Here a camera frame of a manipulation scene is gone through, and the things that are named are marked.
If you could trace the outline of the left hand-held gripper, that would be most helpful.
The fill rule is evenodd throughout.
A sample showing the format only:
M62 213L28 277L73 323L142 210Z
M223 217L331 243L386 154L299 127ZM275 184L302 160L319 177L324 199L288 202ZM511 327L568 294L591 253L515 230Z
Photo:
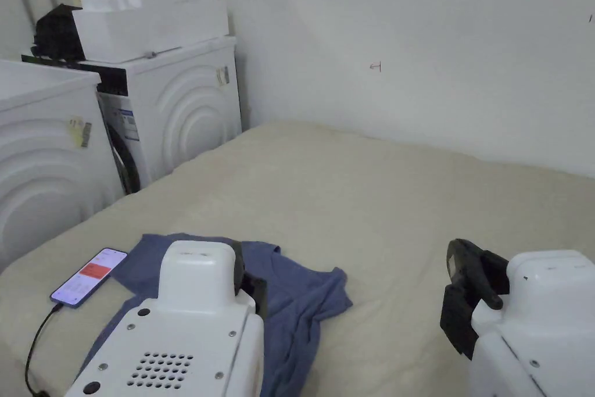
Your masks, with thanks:
M123 316L67 396L259 396L264 322L244 278L239 242L173 242L157 298Z

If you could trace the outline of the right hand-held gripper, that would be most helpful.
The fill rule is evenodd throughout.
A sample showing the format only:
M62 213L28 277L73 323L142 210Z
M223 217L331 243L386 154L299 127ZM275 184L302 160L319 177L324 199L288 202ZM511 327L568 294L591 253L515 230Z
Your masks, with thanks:
M594 264L577 251L510 261L449 242L440 325L468 358L467 396L594 395Z

